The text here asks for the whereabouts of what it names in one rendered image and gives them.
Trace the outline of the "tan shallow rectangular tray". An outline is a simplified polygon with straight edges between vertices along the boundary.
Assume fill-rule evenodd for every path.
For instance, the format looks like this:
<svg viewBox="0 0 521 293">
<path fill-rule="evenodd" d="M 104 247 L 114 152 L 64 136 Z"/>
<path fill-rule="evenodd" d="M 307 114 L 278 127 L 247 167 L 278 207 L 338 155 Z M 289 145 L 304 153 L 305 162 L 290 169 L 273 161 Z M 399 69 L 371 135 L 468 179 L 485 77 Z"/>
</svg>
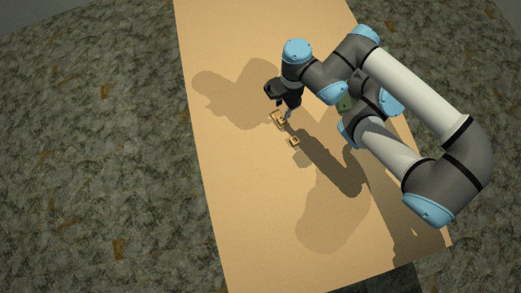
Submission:
<svg viewBox="0 0 521 293">
<path fill-rule="evenodd" d="M 286 126 L 289 125 L 289 121 L 287 122 L 287 124 L 285 124 L 285 125 L 283 125 L 283 126 L 281 126 L 281 127 L 278 125 L 278 123 L 277 123 L 277 121 L 276 121 L 276 118 L 277 118 L 278 116 L 280 116 L 281 114 L 283 114 L 283 112 L 280 110 L 280 108 L 277 108 L 277 109 L 275 109 L 275 110 L 269 112 L 269 115 L 270 115 L 271 118 L 274 120 L 274 122 L 275 122 L 275 124 L 277 125 L 277 127 L 279 128 L 279 130 L 280 130 L 280 129 L 283 129 L 283 128 L 285 128 Z"/>
</svg>

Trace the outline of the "beige number cube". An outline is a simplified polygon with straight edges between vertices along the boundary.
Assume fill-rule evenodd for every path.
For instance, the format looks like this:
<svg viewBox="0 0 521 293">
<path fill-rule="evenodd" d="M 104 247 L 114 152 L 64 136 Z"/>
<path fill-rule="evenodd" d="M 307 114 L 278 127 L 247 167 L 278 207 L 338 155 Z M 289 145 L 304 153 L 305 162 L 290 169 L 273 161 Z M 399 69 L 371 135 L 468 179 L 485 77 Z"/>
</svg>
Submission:
<svg viewBox="0 0 521 293">
<path fill-rule="evenodd" d="M 297 135 L 294 135 L 293 137 L 289 138 L 289 143 L 292 145 L 292 147 L 296 147 L 300 144 L 301 140 L 298 138 Z"/>
<path fill-rule="evenodd" d="M 276 121 L 277 121 L 277 123 L 278 123 L 278 125 L 279 125 L 280 127 L 283 126 L 283 125 L 285 125 L 285 124 L 287 124 L 287 122 L 288 122 L 288 120 L 285 119 L 285 115 L 284 115 L 284 114 L 278 116 L 278 117 L 276 118 Z"/>
</svg>

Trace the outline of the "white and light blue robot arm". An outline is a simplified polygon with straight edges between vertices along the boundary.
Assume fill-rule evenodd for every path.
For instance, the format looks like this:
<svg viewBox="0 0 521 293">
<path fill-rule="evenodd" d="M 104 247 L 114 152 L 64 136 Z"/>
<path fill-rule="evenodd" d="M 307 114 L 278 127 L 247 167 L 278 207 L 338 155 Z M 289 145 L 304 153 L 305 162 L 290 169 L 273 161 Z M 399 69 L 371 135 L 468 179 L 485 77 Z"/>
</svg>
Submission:
<svg viewBox="0 0 521 293">
<path fill-rule="evenodd" d="M 348 90 L 357 102 L 337 123 L 340 134 L 354 149 L 368 149 L 401 182 L 402 202 L 441 229 L 490 182 L 492 146 L 478 122 L 460 114 L 379 43 L 376 32 L 359 24 L 320 62 L 308 41 L 293 38 L 283 47 L 281 73 L 328 106 Z M 405 109 L 439 138 L 446 153 L 438 161 L 421 157 L 384 129 L 388 117 Z"/>
</svg>

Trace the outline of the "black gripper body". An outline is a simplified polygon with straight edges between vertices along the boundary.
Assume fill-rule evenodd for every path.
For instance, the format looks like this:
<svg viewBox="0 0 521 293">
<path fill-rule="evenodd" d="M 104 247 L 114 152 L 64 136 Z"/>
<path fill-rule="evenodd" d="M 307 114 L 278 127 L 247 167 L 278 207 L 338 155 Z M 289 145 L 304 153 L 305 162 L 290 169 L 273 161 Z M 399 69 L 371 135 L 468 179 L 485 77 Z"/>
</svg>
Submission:
<svg viewBox="0 0 521 293">
<path fill-rule="evenodd" d="M 283 97 L 282 99 L 285 104 L 292 110 L 302 104 L 304 87 L 305 85 L 300 81 L 292 82 L 286 80 L 281 73 L 281 77 L 276 76 L 264 85 L 264 91 L 270 100 L 280 99 Z"/>
</svg>

